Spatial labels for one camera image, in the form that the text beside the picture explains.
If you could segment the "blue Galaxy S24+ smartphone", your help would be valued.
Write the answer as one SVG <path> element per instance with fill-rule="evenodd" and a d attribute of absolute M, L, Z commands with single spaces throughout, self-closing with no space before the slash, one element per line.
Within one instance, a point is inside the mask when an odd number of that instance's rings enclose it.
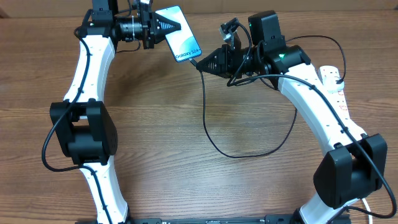
<path fill-rule="evenodd" d="M 180 6 L 171 6 L 159 9 L 156 13 L 181 25 L 176 30 L 165 36 L 171 52 L 177 62 L 189 60 L 201 55 L 201 48 L 182 12 Z"/>

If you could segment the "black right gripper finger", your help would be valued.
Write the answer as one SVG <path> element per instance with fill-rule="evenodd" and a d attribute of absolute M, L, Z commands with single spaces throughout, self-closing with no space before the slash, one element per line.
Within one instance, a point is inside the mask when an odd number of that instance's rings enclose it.
<path fill-rule="evenodd" d="M 217 48 L 214 50 L 211 54 L 209 54 L 207 57 L 213 57 L 213 56 L 222 56 L 224 57 L 227 62 L 228 62 L 228 54 L 229 54 L 230 46 L 229 45 L 222 45 L 220 48 Z"/>
<path fill-rule="evenodd" d="M 230 78 L 227 60 L 222 56 L 207 57 L 199 61 L 196 69 L 200 72 L 209 73 L 221 78 Z"/>

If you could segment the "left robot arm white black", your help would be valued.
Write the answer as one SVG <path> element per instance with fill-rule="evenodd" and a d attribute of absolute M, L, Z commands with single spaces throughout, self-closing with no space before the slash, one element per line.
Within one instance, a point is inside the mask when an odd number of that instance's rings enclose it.
<path fill-rule="evenodd" d="M 80 41 L 78 65 L 63 101 L 50 106 L 53 126 L 42 147 L 42 162 L 52 172 L 68 170 L 54 168 L 46 160 L 47 146 L 55 134 L 65 157 L 72 159 L 70 170 L 79 170 L 88 183 L 97 211 L 94 222 L 132 223 L 114 165 L 118 133 L 104 105 L 108 71 L 118 42 L 136 41 L 152 49 L 181 25 L 155 13 L 152 1 L 130 2 L 129 9 L 136 16 L 123 16 L 117 1 L 92 4 L 74 30 Z"/>

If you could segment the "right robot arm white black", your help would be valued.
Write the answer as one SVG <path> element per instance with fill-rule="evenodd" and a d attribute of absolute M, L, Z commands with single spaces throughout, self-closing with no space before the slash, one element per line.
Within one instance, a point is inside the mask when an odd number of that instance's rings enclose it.
<path fill-rule="evenodd" d="M 358 200 L 388 188 L 384 138 L 366 134 L 351 120 L 343 77 L 316 69 L 301 47 L 288 45 L 274 11 L 254 14 L 248 22 L 247 48 L 236 32 L 241 23 L 232 19 L 220 26 L 224 44 L 196 63 L 196 69 L 227 79 L 228 86 L 257 79 L 271 84 L 303 116 L 323 153 L 313 175 L 315 195 L 293 214 L 266 215 L 264 222 L 349 223 L 348 210 Z"/>

